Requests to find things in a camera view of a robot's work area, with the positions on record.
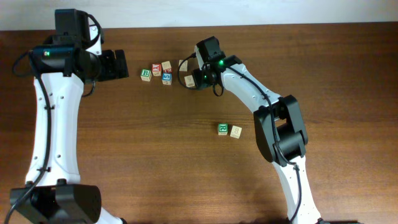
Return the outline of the red Y letter block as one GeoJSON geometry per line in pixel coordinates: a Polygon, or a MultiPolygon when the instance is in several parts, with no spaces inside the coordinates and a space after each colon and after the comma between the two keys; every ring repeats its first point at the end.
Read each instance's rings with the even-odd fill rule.
{"type": "Polygon", "coordinates": [[[151,71],[152,71],[153,76],[155,76],[155,77],[161,76],[161,74],[162,74],[162,65],[159,64],[159,63],[153,63],[151,71]]]}

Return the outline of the wooden block engraved top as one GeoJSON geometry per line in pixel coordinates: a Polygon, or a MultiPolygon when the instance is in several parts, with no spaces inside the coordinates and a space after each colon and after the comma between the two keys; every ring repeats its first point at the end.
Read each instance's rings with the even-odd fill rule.
{"type": "Polygon", "coordinates": [[[232,126],[230,136],[239,139],[241,136],[242,128],[239,126],[232,126]]]}

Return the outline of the green R letter block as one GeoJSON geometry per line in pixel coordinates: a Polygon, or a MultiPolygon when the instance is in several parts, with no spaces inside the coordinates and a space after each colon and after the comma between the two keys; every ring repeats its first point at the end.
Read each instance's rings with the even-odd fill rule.
{"type": "Polygon", "coordinates": [[[227,123],[219,123],[218,124],[218,135],[227,135],[228,134],[228,124],[227,123]]]}

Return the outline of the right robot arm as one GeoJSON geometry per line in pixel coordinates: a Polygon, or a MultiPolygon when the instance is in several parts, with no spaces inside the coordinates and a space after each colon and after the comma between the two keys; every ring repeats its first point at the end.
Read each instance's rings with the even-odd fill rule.
{"type": "Polygon", "coordinates": [[[237,56],[225,55],[216,37],[197,43],[193,54],[199,66],[193,72],[197,90],[219,85],[252,112],[257,147],[279,176],[289,222],[323,223],[308,182],[305,165],[308,134],[297,99],[266,88],[237,56]]]}

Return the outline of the wooden block with red side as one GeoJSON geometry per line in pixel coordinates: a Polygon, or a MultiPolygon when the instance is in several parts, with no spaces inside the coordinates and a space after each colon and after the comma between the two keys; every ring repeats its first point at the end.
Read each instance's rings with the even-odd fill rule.
{"type": "Polygon", "coordinates": [[[172,73],[172,66],[170,61],[162,62],[161,66],[164,73],[172,73]]]}

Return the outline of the green B letter block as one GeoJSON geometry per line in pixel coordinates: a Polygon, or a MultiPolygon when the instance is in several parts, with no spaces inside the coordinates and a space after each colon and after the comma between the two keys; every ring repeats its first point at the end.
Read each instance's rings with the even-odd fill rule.
{"type": "Polygon", "coordinates": [[[152,71],[148,69],[142,69],[140,77],[142,81],[149,82],[152,79],[152,71]]]}

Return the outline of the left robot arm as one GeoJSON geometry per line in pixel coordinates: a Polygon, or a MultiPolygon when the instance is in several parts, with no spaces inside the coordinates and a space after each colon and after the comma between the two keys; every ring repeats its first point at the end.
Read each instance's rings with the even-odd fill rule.
{"type": "Polygon", "coordinates": [[[84,86],[126,78],[122,50],[103,50],[98,21],[77,9],[55,11],[55,33],[27,51],[37,100],[34,151],[11,211],[31,223],[122,223],[103,208],[95,185],[80,182],[77,120],[84,86]]]}

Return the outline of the plain wooden apple block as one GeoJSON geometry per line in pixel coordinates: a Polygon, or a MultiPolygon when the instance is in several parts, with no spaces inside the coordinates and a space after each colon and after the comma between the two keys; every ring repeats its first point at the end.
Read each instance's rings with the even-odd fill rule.
{"type": "Polygon", "coordinates": [[[179,60],[178,70],[180,72],[187,72],[188,71],[188,62],[187,62],[187,60],[179,60]]]}

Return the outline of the blue 5 number block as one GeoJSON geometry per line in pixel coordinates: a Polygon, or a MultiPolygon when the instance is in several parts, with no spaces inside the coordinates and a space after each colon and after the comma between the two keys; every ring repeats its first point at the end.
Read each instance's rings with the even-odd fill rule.
{"type": "Polygon", "coordinates": [[[172,84],[172,74],[171,73],[163,73],[162,74],[162,83],[164,85],[171,85],[172,84]]]}

